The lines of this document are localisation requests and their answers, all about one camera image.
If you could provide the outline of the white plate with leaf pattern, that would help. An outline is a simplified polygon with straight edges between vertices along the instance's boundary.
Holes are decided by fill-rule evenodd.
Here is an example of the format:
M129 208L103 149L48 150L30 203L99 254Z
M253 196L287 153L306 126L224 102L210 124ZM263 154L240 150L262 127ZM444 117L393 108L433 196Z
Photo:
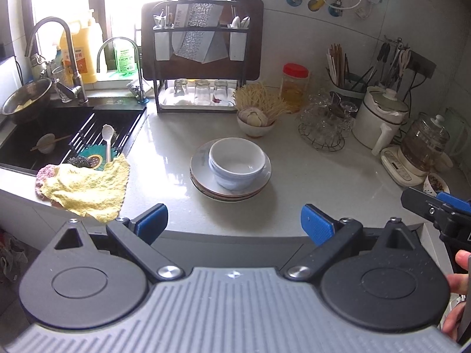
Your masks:
M249 178L227 177L215 171L209 161L209 149L219 139L214 139L199 147L193 155L190 163L190 176L205 188L214 193L225 195L249 194L265 187L271 178L272 166L269 157L266 156L266 164L256 176Z

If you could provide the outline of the small speckled dish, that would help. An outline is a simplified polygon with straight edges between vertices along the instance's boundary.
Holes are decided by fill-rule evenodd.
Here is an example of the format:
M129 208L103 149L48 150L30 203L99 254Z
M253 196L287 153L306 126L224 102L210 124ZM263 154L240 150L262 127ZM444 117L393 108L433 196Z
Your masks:
M425 181L423 182L422 190L431 195L436 197L439 193L450 193L450 188L445 183L445 181L435 173L429 173Z

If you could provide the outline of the yellow dish cloth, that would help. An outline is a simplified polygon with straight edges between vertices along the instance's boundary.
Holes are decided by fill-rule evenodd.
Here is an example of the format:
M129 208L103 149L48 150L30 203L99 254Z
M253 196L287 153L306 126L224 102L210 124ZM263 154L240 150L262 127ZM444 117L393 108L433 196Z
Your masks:
M120 213L129 180L130 166L123 155L106 163L103 170L77 167L69 163L48 165L36 176L36 195L79 217L102 223Z

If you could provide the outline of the white ceramic spoon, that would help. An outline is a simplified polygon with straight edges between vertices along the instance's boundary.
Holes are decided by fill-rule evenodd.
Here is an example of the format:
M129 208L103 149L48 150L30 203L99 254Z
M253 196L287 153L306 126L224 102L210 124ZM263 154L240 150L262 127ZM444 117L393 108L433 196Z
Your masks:
M105 158L106 162L110 163L112 161L111 157L111 143L112 137L114 135L114 129L109 124L104 124L101 131L101 136L105 141Z

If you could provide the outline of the white electric cooker pot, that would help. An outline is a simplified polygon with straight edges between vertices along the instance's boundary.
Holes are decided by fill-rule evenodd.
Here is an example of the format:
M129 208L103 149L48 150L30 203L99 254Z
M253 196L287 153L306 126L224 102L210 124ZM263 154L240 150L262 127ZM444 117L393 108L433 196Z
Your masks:
M392 89L369 87L355 118L352 133L373 155L387 147L409 113Z

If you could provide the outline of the white bowl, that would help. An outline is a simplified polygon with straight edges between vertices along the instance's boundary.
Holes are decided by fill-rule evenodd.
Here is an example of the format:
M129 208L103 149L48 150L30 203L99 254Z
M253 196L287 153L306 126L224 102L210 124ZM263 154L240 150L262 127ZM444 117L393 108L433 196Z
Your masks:
M209 149L209 161L223 176L249 178L256 176L266 164L263 150L243 138L223 138Z

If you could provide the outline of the bowl with chopsticks in sink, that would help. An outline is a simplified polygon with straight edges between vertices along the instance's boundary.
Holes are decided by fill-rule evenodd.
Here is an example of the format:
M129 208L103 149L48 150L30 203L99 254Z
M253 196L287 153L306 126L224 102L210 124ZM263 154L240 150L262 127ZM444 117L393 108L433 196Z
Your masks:
M71 135L57 137L53 133L45 134L37 141L36 145L32 147L30 151L38 151L43 155L48 155L54 150L56 143L68 139L70 137Z

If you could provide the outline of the white drip tray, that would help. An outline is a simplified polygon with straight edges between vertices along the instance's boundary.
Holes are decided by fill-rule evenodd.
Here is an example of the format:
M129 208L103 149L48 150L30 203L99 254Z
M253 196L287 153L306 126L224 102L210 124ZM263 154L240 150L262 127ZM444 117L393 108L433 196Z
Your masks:
M195 95L195 89L191 86L188 89L188 94L184 96L175 96L173 86L161 91L159 94L159 103L162 109L175 109L175 110L203 110L203 111L234 111L236 106L232 98L221 100L215 103L212 89L210 95L198 98Z

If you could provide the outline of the small chrome faucet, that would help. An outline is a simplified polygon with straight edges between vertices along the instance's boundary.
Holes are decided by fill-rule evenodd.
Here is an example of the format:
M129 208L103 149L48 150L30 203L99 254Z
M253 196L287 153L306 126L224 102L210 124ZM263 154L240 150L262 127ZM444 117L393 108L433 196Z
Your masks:
M137 73L137 84L128 84L128 90L134 95L138 104L146 104L148 102L148 98L146 97L144 79L140 67L140 52L137 43L135 43L134 40L118 36L111 37L104 41L97 52L97 72L100 73L101 70L101 52L108 44L114 43L115 41L126 41L129 43L128 46L118 46L114 50L117 72L124 76Z

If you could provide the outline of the clear glass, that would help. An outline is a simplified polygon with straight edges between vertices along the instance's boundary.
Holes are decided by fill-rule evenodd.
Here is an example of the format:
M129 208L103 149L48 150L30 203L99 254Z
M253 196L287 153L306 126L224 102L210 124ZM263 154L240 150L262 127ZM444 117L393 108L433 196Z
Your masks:
M179 78L174 81L174 96L187 96L188 94L188 80Z
M198 104L207 104L210 102L211 89L210 81L200 79L195 82L195 99Z

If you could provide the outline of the chopstick holder with chopsticks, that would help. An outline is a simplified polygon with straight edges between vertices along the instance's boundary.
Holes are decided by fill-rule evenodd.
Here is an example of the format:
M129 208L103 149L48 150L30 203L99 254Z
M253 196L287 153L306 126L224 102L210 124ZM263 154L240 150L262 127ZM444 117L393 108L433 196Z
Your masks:
M326 61L332 92L349 98L364 98L366 78L351 72L348 56L340 44L330 45L326 52Z

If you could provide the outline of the clear glass red print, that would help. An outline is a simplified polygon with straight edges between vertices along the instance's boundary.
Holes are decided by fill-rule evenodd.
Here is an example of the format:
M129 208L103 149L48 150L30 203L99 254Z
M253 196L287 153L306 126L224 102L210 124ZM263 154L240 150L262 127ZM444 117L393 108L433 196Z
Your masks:
M228 100L228 82L226 80L214 81L212 102L221 104Z

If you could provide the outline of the bundle of dry noodles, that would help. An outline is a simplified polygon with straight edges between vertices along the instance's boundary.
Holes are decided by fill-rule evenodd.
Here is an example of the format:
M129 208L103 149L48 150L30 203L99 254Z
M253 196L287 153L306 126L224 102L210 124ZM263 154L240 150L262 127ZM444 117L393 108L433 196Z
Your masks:
M261 83L246 84L233 92L235 108L241 111L246 108L260 109L268 118L269 123L288 113L283 99L267 90Z

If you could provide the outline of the steel mixing bowl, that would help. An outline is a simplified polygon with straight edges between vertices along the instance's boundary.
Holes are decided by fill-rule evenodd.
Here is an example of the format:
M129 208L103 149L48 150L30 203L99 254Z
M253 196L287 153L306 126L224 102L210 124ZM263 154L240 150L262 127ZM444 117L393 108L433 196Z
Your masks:
M49 106L52 86L53 82L48 78L25 84L7 98L1 114L15 124L37 119Z

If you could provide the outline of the green detergent bottle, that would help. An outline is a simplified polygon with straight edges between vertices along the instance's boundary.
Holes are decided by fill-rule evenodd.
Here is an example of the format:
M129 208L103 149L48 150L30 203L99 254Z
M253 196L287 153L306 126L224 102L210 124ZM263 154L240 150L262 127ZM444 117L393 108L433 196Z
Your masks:
M118 39L114 41L113 49L118 73L123 76L135 73L137 64L134 46L129 41Z

